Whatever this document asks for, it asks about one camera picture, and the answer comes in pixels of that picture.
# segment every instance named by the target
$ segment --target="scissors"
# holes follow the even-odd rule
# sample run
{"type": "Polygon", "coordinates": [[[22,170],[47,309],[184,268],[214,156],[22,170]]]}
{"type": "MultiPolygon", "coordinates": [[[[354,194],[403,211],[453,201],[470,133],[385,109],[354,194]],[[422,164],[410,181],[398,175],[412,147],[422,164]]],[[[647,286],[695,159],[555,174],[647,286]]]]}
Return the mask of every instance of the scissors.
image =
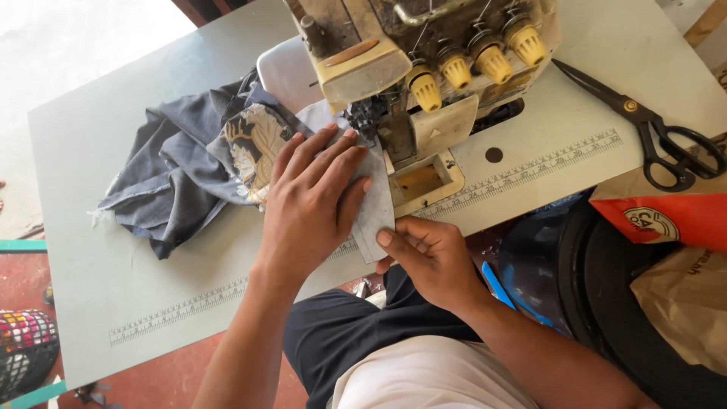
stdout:
{"type": "Polygon", "coordinates": [[[649,183],[657,189],[672,193],[685,191],[694,186],[697,177],[701,179],[712,179],[727,172],[727,156],[725,156],[720,146],[712,142],[709,138],[689,128],[668,127],[664,125],[662,117],[632,98],[613,91],[611,88],[608,88],[606,85],[601,84],[568,64],[556,59],[553,59],[553,63],[568,78],[595,95],[598,99],[610,106],[611,109],[621,114],[621,116],[636,126],[644,153],[643,173],[649,183]],[[676,159],[677,164],[660,158],[656,153],[654,140],[651,137],[651,128],[654,128],[656,136],[659,139],[659,145],[672,158],[676,159]],[[689,152],[674,142],[669,134],[682,135],[706,149],[709,155],[715,158],[717,167],[711,167],[695,156],[690,155],[689,152]],[[665,186],[657,182],[651,174],[651,167],[654,164],[662,166],[674,175],[677,180],[676,184],[673,186],[665,186]]]}

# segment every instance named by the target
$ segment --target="fingernail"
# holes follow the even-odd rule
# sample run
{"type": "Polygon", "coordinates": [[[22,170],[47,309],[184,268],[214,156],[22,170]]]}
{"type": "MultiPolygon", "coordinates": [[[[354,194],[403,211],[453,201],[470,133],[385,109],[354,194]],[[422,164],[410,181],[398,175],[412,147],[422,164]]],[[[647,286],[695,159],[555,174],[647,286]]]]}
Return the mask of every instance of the fingernail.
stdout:
{"type": "Polygon", "coordinates": [[[386,230],[381,230],[376,235],[376,241],[379,242],[379,245],[381,247],[386,247],[386,246],[390,245],[392,239],[393,239],[393,236],[391,235],[391,233],[389,233],[386,230]]]}

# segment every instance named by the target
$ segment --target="white shirt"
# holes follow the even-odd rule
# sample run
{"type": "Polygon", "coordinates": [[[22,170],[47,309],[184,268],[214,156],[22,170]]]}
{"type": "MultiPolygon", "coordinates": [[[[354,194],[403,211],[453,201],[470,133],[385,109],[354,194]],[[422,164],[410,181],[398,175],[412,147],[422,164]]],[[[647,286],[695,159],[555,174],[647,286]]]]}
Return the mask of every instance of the white shirt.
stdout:
{"type": "Polygon", "coordinates": [[[434,335],[380,349],[336,382],[333,409],[537,409],[485,344],[434,335]]]}

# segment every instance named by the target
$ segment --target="printed ruler markings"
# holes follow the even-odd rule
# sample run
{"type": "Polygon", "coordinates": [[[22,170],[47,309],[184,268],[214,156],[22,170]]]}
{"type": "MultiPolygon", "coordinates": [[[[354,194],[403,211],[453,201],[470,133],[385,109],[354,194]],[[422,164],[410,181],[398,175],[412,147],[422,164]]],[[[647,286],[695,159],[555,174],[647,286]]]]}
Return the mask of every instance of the printed ruler markings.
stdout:
{"type": "Polygon", "coordinates": [[[157,312],[136,319],[121,327],[114,328],[108,331],[111,346],[121,345],[182,321],[183,319],[192,317],[193,315],[223,305],[228,301],[242,298],[247,290],[247,282],[247,277],[235,279],[210,291],[160,309],[157,312]]]}
{"type": "MultiPolygon", "coordinates": [[[[623,140],[615,129],[598,133],[465,186],[458,193],[430,204],[429,207],[418,210],[413,215],[436,220],[621,145],[623,145],[623,140]]],[[[334,260],[356,250],[358,250],[356,241],[353,240],[353,237],[348,237],[346,242],[326,261],[334,260]]]]}
{"type": "MultiPolygon", "coordinates": [[[[616,130],[611,129],[601,132],[527,161],[512,169],[472,183],[464,187],[459,193],[442,199],[426,209],[419,210],[414,215],[421,218],[438,219],[621,145],[623,145],[623,141],[616,130]]],[[[338,247],[326,261],[351,254],[357,250],[356,241],[353,240],[352,236],[349,236],[346,242],[338,247]]],[[[213,309],[216,306],[242,298],[247,289],[247,282],[247,277],[233,280],[196,297],[114,328],[108,332],[111,346],[124,344],[201,312],[213,309]]]]}

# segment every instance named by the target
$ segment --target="person's left hand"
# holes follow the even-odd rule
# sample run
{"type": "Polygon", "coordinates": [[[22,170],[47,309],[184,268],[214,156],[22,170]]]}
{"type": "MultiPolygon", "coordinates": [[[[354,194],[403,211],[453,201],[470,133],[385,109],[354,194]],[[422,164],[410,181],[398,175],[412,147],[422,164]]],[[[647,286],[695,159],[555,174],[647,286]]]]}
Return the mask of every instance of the person's left hand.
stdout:
{"type": "Polygon", "coordinates": [[[307,140],[298,133],[278,152],[251,274],[301,285],[351,233],[371,178],[346,185],[368,149],[347,130],[316,156],[337,131],[331,123],[307,140]]]}

